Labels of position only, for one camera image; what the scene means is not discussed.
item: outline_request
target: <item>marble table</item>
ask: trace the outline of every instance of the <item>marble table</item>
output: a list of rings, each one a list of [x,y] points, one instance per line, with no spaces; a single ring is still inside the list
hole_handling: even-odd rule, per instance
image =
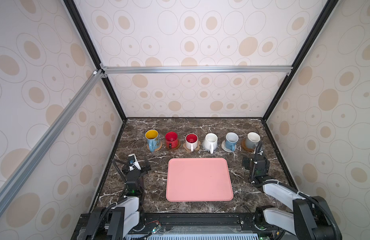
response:
[[[157,130],[163,143],[167,132],[176,132],[181,146],[175,151],[167,150],[163,146],[157,152],[150,152],[146,147],[144,136],[149,129]],[[200,141],[203,141],[206,134],[210,132],[218,136],[218,148],[214,154],[210,154],[202,146],[198,151],[192,153],[188,153],[182,147],[188,133],[197,134]],[[221,143],[228,132],[235,132],[240,137],[238,148],[231,153],[225,152],[221,148]],[[247,206],[250,212],[254,212],[256,207],[264,205],[274,205],[279,209],[290,211],[285,205],[261,193],[248,183],[249,171],[245,170],[241,163],[242,158],[250,153],[242,149],[241,141],[249,132],[257,132],[264,142],[263,150],[271,162],[269,174],[287,183],[286,176],[259,119],[131,118],[126,123],[116,155],[121,160],[126,160],[127,156],[132,153],[135,153],[137,159],[141,161],[144,156],[148,158],[151,171],[144,176],[146,197],[143,208],[146,213],[247,212],[243,206]],[[222,157],[226,159],[233,188],[233,199],[227,202],[169,202],[165,197],[168,162],[172,158],[188,157]],[[124,183],[116,169],[111,166],[96,206],[105,207],[114,202],[118,199],[118,194],[123,188]]]

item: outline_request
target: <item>wooden coaster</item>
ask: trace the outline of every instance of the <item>wooden coaster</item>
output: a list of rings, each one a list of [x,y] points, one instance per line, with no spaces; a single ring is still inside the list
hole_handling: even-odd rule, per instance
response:
[[[201,142],[198,140],[198,141],[197,141],[197,147],[196,147],[196,149],[193,149],[193,151],[198,151],[198,150],[200,149],[200,145],[201,145]],[[188,148],[186,147],[186,143],[185,143],[185,142],[184,142],[184,144],[183,144],[182,146],[185,148],[185,150],[186,150],[188,153],[191,153],[191,152],[192,152],[190,149],[188,149]]]
[[[156,151],[160,150],[161,147],[162,147],[162,141],[160,141],[159,147],[156,148],[154,151],[156,152]]]
[[[245,145],[245,140],[246,140],[246,139],[242,140],[242,142],[241,142],[241,147],[242,147],[245,151],[248,151],[248,152],[254,152],[254,151],[255,151],[254,149],[252,149],[252,148],[247,148],[247,147],[246,147],[246,145]]]
[[[181,142],[180,142],[179,140],[178,140],[178,145],[177,145],[175,148],[168,148],[168,146],[166,146],[166,144],[165,144],[166,149],[167,149],[167,150],[170,150],[170,151],[173,151],[173,150],[178,149],[180,145],[181,145]]]

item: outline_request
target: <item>patterned wallpaper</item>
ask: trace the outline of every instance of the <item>patterned wallpaper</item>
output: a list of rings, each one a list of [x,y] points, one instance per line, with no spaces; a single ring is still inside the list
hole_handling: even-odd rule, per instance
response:
[[[100,80],[0,218],[0,240],[70,240],[121,119]]]
[[[268,125],[299,189],[343,239],[370,239],[370,0],[334,11]]]
[[[127,117],[262,117],[286,73],[110,74]]]
[[[326,0],[76,0],[106,66],[287,65]]]
[[[93,69],[59,0],[0,0],[0,188]]]

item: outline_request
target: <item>pink tray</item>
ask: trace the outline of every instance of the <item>pink tray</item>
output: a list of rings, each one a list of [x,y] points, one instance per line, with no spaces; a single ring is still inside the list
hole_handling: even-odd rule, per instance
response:
[[[172,158],[166,199],[171,202],[232,200],[228,163],[220,157]]]

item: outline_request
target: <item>horizontal metal rail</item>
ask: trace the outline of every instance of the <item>horizontal metal rail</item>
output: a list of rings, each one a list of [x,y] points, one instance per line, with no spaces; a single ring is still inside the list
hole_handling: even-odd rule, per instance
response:
[[[101,77],[103,77],[102,70],[97,70],[95,75],[91,75],[90,79],[86,81],[56,121],[44,133],[36,146],[26,156],[16,172],[6,181],[0,191],[0,217]]]
[[[120,73],[290,73],[292,66],[194,66],[194,67],[104,67],[105,74]]]

